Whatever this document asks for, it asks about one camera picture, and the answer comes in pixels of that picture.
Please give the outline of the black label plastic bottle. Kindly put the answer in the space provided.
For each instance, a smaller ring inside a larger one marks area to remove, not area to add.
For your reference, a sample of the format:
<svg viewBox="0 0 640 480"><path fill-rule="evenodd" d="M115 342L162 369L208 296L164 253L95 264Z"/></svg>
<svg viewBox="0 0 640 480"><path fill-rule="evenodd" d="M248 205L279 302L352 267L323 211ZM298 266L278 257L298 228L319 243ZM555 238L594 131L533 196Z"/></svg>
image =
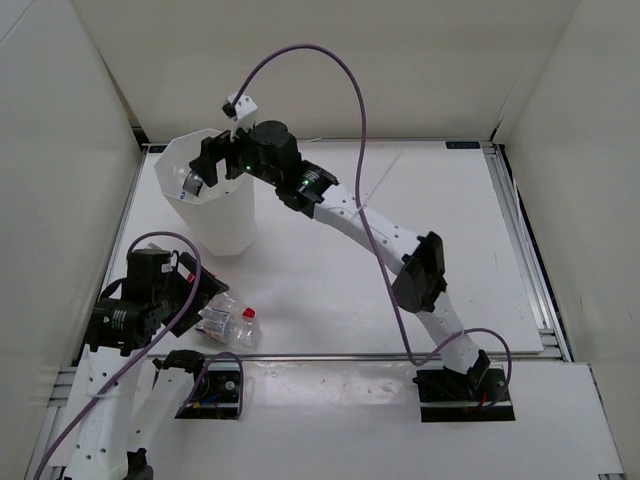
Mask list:
<svg viewBox="0 0 640 480"><path fill-rule="evenodd" d="M195 171L190 170L182 183L183 195L198 197L204 185L204 180Z"/></svg>

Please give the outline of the clear unlabelled plastic bottle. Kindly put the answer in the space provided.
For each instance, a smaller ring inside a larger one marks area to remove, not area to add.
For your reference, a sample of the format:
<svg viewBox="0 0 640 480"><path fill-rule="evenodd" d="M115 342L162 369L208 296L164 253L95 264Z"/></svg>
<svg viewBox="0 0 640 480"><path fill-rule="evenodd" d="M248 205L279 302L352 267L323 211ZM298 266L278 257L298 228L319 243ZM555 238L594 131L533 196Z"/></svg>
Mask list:
<svg viewBox="0 0 640 480"><path fill-rule="evenodd" d="M191 193L188 193L186 191L183 191L180 195L179 195L179 199L181 201L190 203L190 204L200 204L200 198L196 195L193 195Z"/></svg>

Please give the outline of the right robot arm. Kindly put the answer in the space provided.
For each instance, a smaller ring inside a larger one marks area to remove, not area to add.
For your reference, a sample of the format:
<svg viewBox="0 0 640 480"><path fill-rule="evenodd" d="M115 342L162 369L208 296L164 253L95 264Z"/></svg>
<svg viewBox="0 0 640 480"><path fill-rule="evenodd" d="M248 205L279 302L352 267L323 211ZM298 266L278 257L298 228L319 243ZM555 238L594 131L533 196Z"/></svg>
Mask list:
<svg viewBox="0 0 640 480"><path fill-rule="evenodd" d="M199 195L225 177L250 175L275 189L293 211L328 225L371 252L379 263L395 312L412 313L434 341L443 362L437 388L455 400L472 400L486 384L489 359L465 333L447 293L443 241L403 229L364 206L337 177L304 159L287 127L265 121L250 131L207 136L190 161L186 192Z"/></svg>

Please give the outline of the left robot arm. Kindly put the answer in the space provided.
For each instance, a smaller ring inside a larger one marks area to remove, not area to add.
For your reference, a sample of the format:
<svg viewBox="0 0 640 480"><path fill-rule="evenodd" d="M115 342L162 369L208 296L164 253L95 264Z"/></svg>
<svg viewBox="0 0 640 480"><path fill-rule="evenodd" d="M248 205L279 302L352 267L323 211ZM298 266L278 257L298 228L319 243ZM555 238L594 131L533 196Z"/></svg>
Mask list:
<svg viewBox="0 0 640 480"><path fill-rule="evenodd" d="M126 274L101 294L85 337L87 404L76 428L67 479L151 479L148 432L177 410L162 399L133 413L146 354L164 336L184 334L200 310L227 285L201 265L198 254L148 247L131 250Z"/></svg>

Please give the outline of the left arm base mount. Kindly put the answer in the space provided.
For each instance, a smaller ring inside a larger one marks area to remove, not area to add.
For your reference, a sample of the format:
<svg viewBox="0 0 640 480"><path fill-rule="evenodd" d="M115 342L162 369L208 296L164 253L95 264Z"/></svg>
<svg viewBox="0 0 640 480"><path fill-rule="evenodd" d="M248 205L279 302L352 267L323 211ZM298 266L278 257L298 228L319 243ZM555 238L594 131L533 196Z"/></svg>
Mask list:
<svg viewBox="0 0 640 480"><path fill-rule="evenodd" d="M175 419L238 420L241 413L243 378L235 362L216 362L208 367L196 393Z"/></svg>

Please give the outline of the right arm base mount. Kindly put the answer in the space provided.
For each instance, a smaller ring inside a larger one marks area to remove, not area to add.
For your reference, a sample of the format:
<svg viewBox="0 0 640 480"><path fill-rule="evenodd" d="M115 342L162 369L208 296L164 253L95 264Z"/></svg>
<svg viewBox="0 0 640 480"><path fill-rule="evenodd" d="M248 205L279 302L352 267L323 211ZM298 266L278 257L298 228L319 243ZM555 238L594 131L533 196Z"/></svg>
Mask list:
<svg viewBox="0 0 640 480"><path fill-rule="evenodd" d="M454 373L445 368L418 370L413 383L418 388L423 423L516 420L502 368L490 368L473 388L460 387L454 381Z"/></svg>

